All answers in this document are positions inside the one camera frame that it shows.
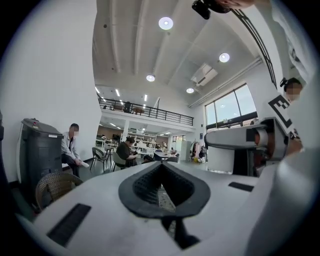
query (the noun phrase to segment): air conditioner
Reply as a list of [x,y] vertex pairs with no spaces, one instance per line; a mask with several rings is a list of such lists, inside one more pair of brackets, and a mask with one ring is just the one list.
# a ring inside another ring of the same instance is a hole
[[210,65],[204,63],[193,75],[191,80],[196,86],[205,86],[218,74]]

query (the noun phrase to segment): large window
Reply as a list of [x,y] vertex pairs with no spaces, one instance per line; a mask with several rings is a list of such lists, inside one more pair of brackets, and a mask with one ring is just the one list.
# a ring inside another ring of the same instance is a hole
[[258,117],[246,84],[205,106],[205,113],[207,129],[243,126],[246,120]]
[[234,92],[238,99],[242,116],[257,111],[248,85],[242,86]]
[[216,105],[216,118],[218,122],[240,116],[237,98],[234,92],[218,99]]

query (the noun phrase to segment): recessed light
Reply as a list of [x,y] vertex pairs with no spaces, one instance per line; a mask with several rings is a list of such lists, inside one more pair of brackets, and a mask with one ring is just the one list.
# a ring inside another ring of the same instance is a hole
[[147,79],[149,82],[153,82],[153,81],[155,80],[155,76],[152,75],[152,74],[148,74],[148,75],[146,76],[146,79]]
[[159,27],[163,30],[169,30],[174,26],[174,22],[169,17],[163,17],[159,20]]
[[186,92],[188,94],[192,94],[195,90],[193,88],[189,88],[189,89],[186,89]]
[[220,60],[221,62],[227,62],[227,61],[230,60],[230,56],[229,56],[228,53],[222,53],[222,54],[220,55],[220,57],[219,57],[219,60]]

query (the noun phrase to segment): white pillar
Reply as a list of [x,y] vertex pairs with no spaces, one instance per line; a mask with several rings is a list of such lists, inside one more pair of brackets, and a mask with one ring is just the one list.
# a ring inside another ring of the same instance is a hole
[[129,120],[125,120],[124,128],[123,128],[123,133],[122,133],[122,141],[125,142],[128,136],[128,129],[129,129]]

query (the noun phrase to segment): jeans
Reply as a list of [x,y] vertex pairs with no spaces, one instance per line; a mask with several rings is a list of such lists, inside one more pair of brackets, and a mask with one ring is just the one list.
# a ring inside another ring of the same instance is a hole
[[76,165],[75,160],[72,159],[71,156],[62,154],[61,155],[61,162],[63,164],[67,164],[71,167],[73,175],[77,176],[79,178],[79,166]]

